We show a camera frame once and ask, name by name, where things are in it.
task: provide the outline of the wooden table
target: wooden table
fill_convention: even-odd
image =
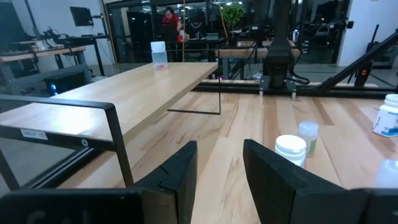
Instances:
[[[20,95],[21,94],[21,91],[19,90],[20,86],[29,85],[31,83],[41,82],[44,80],[44,78],[54,77],[59,74],[64,74],[64,73],[69,73],[69,72],[73,73],[75,70],[82,70],[80,67],[63,68],[62,60],[59,55],[70,53],[72,51],[73,53],[76,54],[76,56],[78,58],[78,63],[80,65],[86,65],[85,56],[83,54],[83,51],[85,49],[86,49],[85,47],[74,47],[74,48],[71,48],[70,50],[69,49],[58,49],[58,50],[47,50],[47,51],[43,51],[43,52],[36,52],[37,57],[46,57],[46,56],[55,55],[56,56],[55,61],[58,65],[59,70],[51,71],[48,73],[38,73],[35,75],[29,75],[28,77],[22,77],[22,78],[15,78],[15,76],[11,70],[10,63],[18,61],[18,60],[32,59],[35,56],[33,54],[0,56],[0,71],[2,73],[2,77],[0,77],[0,80],[1,79],[3,80],[3,83],[5,83],[9,93],[12,93],[13,95]],[[85,78],[86,78],[87,82],[90,81],[91,77],[88,72],[85,72]]]
[[[113,103],[118,112],[129,163],[137,163],[132,140],[217,68],[217,63],[153,64],[62,93],[53,98]],[[0,124],[24,129],[112,140],[102,110],[32,103],[0,114]],[[121,179],[114,152],[105,152],[76,176],[73,187],[114,187]]]
[[[262,42],[262,45],[264,47],[270,46],[272,41],[265,40]],[[295,46],[294,43],[290,40],[289,41],[291,46]],[[254,41],[252,40],[242,40],[238,41],[237,47],[249,47],[254,45]],[[223,60],[223,74],[224,78],[229,79],[229,60],[231,58],[235,59],[247,59],[250,57],[251,53],[253,51],[253,48],[249,49],[219,49],[215,51],[215,54],[219,57],[222,58]],[[294,57],[299,57],[301,52],[299,49],[292,49],[292,54]],[[262,48],[262,49],[257,49],[257,58],[266,58],[268,56],[268,49],[267,48]]]
[[[188,141],[198,143],[198,181],[192,224],[259,223],[246,180],[243,141],[273,150],[281,134],[296,134],[305,119],[320,125],[317,148],[305,168],[349,189],[372,187],[380,162],[398,159],[397,138],[372,133],[382,100],[222,94],[221,116],[165,113],[132,139],[136,180],[146,176]],[[174,108],[217,110],[215,93],[188,93]],[[122,187],[117,166],[98,170],[95,161],[62,187]],[[93,171],[97,170],[96,179]],[[113,185],[116,175],[118,184]]]
[[[85,47],[73,47],[71,48],[72,52],[82,52],[86,50]],[[36,52],[36,55],[38,57],[45,57],[45,56],[50,56],[50,55],[59,55],[59,54],[65,54],[69,53],[69,49],[58,49],[58,50],[46,50],[43,52]],[[24,59],[30,59],[34,58],[33,54],[20,54],[20,55],[10,55],[10,56],[0,56],[0,63],[4,62],[13,62],[16,60],[24,60]]]

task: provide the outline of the cable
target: cable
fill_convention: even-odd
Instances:
[[[89,27],[88,29],[91,31],[91,33],[93,33],[94,35],[96,35],[92,27]],[[109,56],[108,53],[106,53],[106,50],[105,50],[105,48],[104,48],[104,46],[102,45],[101,42],[99,42],[99,46],[102,48],[102,51],[103,51],[104,54],[107,56],[107,58],[109,59],[109,61],[112,62],[111,56]]]
[[[51,28],[50,26],[48,26],[47,29],[57,31],[57,34],[58,34],[58,35],[60,34],[60,33],[58,32],[58,30],[53,29],[53,28]]]
[[[299,84],[302,84],[302,85],[309,85],[310,82],[311,82],[309,79],[307,79],[305,77],[301,77],[300,75],[297,75],[293,70],[289,71],[289,73],[290,73],[290,75],[292,77],[296,77],[296,78],[299,78],[301,80],[297,80],[297,79],[293,79],[293,78],[287,78],[286,80],[292,80],[292,81],[294,81],[296,83],[299,83]]]
[[[114,44],[113,44],[113,36],[112,36],[112,31],[111,31],[111,24],[109,21],[109,14],[108,14],[108,9],[106,8],[106,5],[104,3],[104,0],[101,0],[102,2],[102,6],[104,7],[105,10],[105,19],[106,19],[106,24],[108,25],[108,30],[109,30],[109,40],[111,41],[111,46],[112,46],[112,53],[113,53],[113,58],[114,58],[114,63],[116,64],[116,68],[118,71],[120,71],[119,68],[119,63],[118,63],[118,59],[116,58],[116,52],[115,52],[115,48],[114,48]]]
[[[245,66],[245,64],[247,64],[251,58],[251,56],[253,55],[254,51],[257,49],[257,44],[253,47],[253,50],[251,51],[250,55],[248,56],[248,58],[246,59],[245,63],[243,64],[243,67]],[[232,79],[234,80],[236,77],[238,76],[238,73],[236,73],[236,75],[234,77],[232,77]]]
[[[225,38],[226,38],[226,44],[229,45],[228,33],[226,32],[225,23],[224,23],[224,17],[223,17],[223,14],[221,13],[221,6],[218,6],[218,9],[220,10],[221,22],[222,22],[223,28],[224,28],[224,33],[225,33]]]

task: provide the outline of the black metal frame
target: black metal frame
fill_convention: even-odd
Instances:
[[[34,179],[28,181],[28,183],[24,184],[21,188],[41,189],[57,187],[103,152],[104,151],[88,147],[75,151],[58,163],[49,167]]]
[[[2,175],[6,185],[10,190],[19,189],[18,181],[15,178],[15,175],[12,172],[10,166],[8,165],[8,162],[4,157],[4,154],[2,153],[1,149],[0,149],[0,174]]]
[[[64,100],[55,98],[41,98],[32,96],[11,96],[0,95],[0,101],[19,101],[24,103],[42,103],[50,105],[76,106],[84,108],[102,109],[105,112],[106,120],[108,122],[109,130],[111,132],[112,141],[88,138],[87,136],[67,135],[60,133],[51,133],[48,131],[15,128],[0,124],[0,137],[9,139],[16,139],[20,141],[34,142],[39,144],[47,144],[51,146],[67,147],[70,149],[79,150],[80,147],[88,147],[99,149],[102,151],[113,151],[116,153],[123,175],[126,187],[132,185],[134,180],[132,178],[131,168],[127,157],[126,147],[123,141],[123,134],[119,123],[118,113],[116,107],[112,103],[103,103],[95,101],[82,100]],[[39,131],[44,133],[45,137],[42,139],[27,138],[22,134],[22,130]]]
[[[192,110],[175,110],[169,109],[169,112],[178,112],[178,113],[195,113],[195,114],[209,114],[209,115],[221,115],[221,79],[218,77],[218,112],[209,112],[209,111],[192,111]]]
[[[198,92],[217,92],[216,83],[201,83],[193,89]],[[222,83],[222,93],[242,93],[256,94],[260,93],[260,83]],[[296,96],[313,96],[313,97],[335,97],[335,98],[364,98],[364,99],[384,99],[386,94],[398,93],[394,88],[376,88],[376,87],[345,87],[335,86],[329,91],[316,91],[309,89],[307,86],[296,85],[294,91]],[[292,96],[292,91],[263,91],[264,95],[280,95]]]

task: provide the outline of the computer monitor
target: computer monitor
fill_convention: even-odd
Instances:
[[[93,17],[91,16],[90,9],[85,7],[70,7],[75,26],[93,26]]]

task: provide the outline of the white bottle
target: white bottle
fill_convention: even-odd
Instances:
[[[164,70],[169,67],[167,63],[166,44],[164,41],[150,43],[152,49],[152,62],[155,70]]]
[[[379,108],[372,131],[389,138],[398,136],[398,94],[386,96],[384,105]]]
[[[275,142],[275,152],[300,167],[304,167],[306,147],[302,138],[293,135],[279,136]]]
[[[384,159],[376,178],[379,188],[398,188],[398,159]]]
[[[304,139],[307,143],[307,156],[312,156],[315,152],[315,146],[317,145],[319,126],[314,121],[302,121],[298,125],[297,136]]]

